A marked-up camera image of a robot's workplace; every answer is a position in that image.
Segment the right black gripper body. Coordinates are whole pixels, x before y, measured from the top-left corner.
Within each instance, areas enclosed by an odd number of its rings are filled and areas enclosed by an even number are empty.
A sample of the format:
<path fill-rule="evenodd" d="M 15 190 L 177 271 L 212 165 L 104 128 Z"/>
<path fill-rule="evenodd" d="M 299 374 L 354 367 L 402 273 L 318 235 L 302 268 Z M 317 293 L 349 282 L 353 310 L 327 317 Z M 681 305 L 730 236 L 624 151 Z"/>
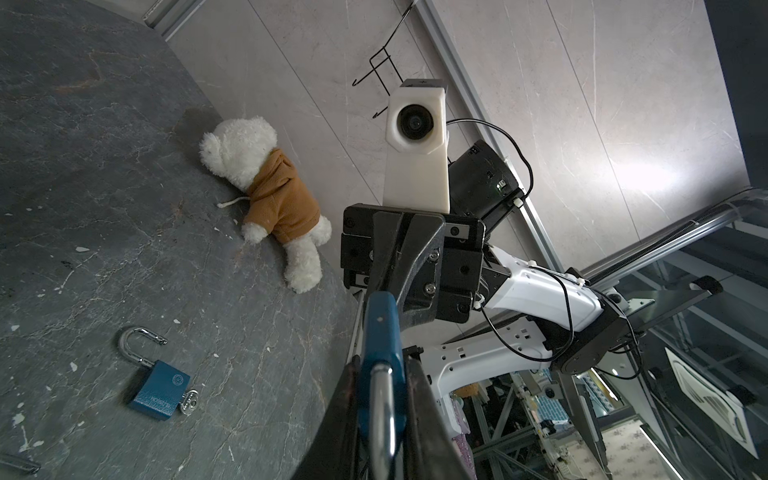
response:
<path fill-rule="evenodd" d="M 479 289 L 486 227 L 476 218 L 354 204 L 343 214 L 344 284 L 391 293 L 400 328 L 465 323 Z"/>

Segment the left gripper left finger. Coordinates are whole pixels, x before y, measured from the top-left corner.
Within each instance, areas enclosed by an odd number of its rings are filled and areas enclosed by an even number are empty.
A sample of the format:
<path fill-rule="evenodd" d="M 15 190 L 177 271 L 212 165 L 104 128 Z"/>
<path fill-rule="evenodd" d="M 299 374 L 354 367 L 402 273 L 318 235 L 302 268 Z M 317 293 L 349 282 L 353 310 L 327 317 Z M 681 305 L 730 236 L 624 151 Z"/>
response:
<path fill-rule="evenodd" d="M 345 365 L 317 434 L 292 479 L 358 478 L 357 380 L 360 367 L 359 355 L 354 355 Z"/>

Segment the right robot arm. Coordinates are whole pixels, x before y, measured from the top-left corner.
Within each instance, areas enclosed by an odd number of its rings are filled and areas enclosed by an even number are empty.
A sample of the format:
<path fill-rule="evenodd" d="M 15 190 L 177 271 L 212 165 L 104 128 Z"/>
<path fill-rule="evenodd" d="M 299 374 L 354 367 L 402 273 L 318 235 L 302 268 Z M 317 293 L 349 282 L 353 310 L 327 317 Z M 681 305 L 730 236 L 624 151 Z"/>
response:
<path fill-rule="evenodd" d="M 426 413 L 458 432 L 452 391 L 507 372 L 551 368 L 577 375 L 633 342 L 664 314 L 658 295 L 626 299 L 577 272 L 555 273 L 491 246 L 488 228 L 522 192 L 484 141 L 448 167 L 447 214 L 355 204 L 343 216 L 345 283 L 365 292 L 358 418 L 368 438 L 399 436 Z M 504 319 L 451 347 L 412 354 L 404 328 L 467 321 L 493 309 Z"/>

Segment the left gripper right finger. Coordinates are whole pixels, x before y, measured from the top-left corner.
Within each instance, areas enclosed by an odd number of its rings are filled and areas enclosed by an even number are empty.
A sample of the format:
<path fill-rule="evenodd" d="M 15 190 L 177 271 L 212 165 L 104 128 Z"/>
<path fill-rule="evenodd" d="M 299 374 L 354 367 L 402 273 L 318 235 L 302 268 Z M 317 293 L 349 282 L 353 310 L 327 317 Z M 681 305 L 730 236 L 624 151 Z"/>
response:
<path fill-rule="evenodd" d="M 421 364 L 422 347 L 403 350 L 406 423 L 402 450 L 403 479 L 471 479 L 459 450 L 448 436 Z"/>

